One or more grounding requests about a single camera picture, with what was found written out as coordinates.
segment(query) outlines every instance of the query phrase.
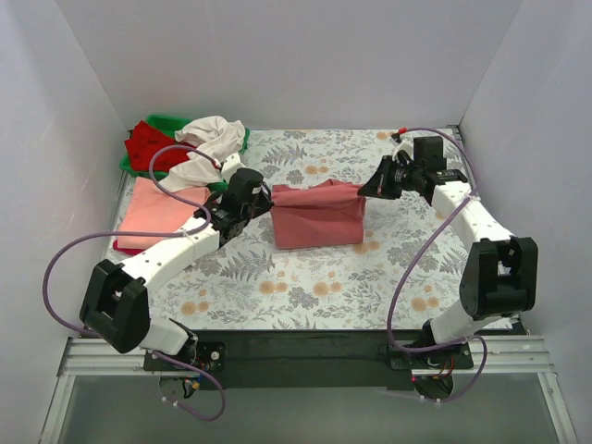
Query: green tray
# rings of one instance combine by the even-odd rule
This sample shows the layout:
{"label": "green tray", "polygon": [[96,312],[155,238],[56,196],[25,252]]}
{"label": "green tray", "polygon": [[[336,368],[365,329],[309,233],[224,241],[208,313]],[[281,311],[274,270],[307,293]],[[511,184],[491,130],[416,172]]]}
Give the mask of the green tray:
{"label": "green tray", "polygon": [[[190,123],[192,119],[190,118],[181,118],[181,117],[171,117],[171,116],[160,116],[157,114],[152,114],[146,118],[146,123],[153,128],[161,131],[163,134],[166,134],[168,137],[175,138],[175,131],[181,130],[185,125]],[[240,149],[240,153],[243,154],[247,149],[247,141],[249,140],[249,135],[251,132],[248,128],[244,129],[244,140],[242,141],[242,148]],[[148,171],[135,171],[131,168],[130,165],[130,157],[126,153],[119,162],[119,167],[127,171],[130,176],[133,178],[141,177],[141,178],[150,178],[150,173]],[[164,179],[168,176],[166,171],[155,171],[154,176],[160,180]],[[210,183],[207,188],[210,191],[225,191],[228,187],[226,182],[217,182],[217,183]]]}

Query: white wall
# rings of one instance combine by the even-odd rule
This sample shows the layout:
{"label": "white wall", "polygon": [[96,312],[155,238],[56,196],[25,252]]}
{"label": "white wall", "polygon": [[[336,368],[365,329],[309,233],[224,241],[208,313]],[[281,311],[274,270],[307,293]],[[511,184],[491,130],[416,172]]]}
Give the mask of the white wall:
{"label": "white wall", "polygon": [[592,3],[524,0],[461,130],[487,206],[539,246],[526,324],[543,333],[580,442],[592,441]]}
{"label": "white wall", "polygon": [[[0,442],[37,442],[68,332],[45,312],[45,265],[108,228],[124,127],[52,1],[0,2]],[[59,265],[51,291],[77,319],[101,242]]]}
{"label": "white wall", "polygon": [[456,124],[521,0],[57,0],[128,128]]}

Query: floral patterned surface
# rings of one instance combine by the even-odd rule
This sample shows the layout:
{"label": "floral patterned surface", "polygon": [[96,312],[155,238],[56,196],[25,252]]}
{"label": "floral patterned surface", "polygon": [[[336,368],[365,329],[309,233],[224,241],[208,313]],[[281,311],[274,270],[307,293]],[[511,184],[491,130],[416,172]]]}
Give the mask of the floral patterned surface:
{"label": "floral patterned surface", "polygon": [[[446,142],[445,150],[449,167],[463,169],[455,148]],[[262,130],[252,132],[243,162],[269,185],[304,188],[326,179],[366,182],[391,152],[388,131]],[[132,190],[130,179],[118,223]],[[362,244],[281,251],[267,214],[168,282],[151,298],[151,314],[190,328],[384,328],[400,276],[441,222],[424,199],[405,192],[397,201],[368,199]],[[107,257],[119,262],[127,256],[109,250]],[[458,298],[466,258],[447,228],[403,288],[393,326],[419,328],[449,307]]]}

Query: red cloth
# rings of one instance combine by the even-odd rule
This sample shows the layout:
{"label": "red cloth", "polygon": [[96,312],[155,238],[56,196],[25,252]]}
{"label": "red cloth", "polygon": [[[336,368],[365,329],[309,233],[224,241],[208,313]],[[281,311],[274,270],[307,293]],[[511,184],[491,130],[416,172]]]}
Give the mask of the red cloth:
{"label": "red cloth", "polygon": [[[143,120],[133,129],[131,137],[125,142],[128,149],[129,165],[134,171],[148,171],[150,159],[158,150],[168,145],[188,145],[176,142],[158,129],[151,127]],[[182,162],[187,162],[187,152],[183,150],[170,150],[158,156],[154,163],[154,171],[166,171]]]}
{"label": "red cloth", "polygon": [[119,244],[118,244],[117,240],[113,241],[113,249],[116,252],[129,254],[130,256],[135,256],[136,254],[143,253],[143,250],[136,249],[136,248],[119,248]]}
{"label": "red cloth", "polygon": [[271,217],[278,248],[347,245],[364,241],[366,199],[360,185],[329,179],[308,190],[275,185]]}

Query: crumpled white towel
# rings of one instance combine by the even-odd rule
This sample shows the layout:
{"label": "crumpled white towel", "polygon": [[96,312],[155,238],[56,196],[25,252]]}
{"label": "crumpled white towel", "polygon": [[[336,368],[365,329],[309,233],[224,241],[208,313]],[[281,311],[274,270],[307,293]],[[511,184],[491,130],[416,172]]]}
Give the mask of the crumpled white towel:
{"label": "crumpled white towel", "polygon": [[[175,132],[175,139],[177,142],[198,146],[200,151],[224,162],[229,155],[242,148],[244,133],[240,120],[228,123],[221,116],[212,116],[188,123]],[[196,153],[187,153],[187,156],[190,160],[170,168],[168,176],[160,181],[167,190],[175,192],[221,181],[218,172],[207,159]]]}

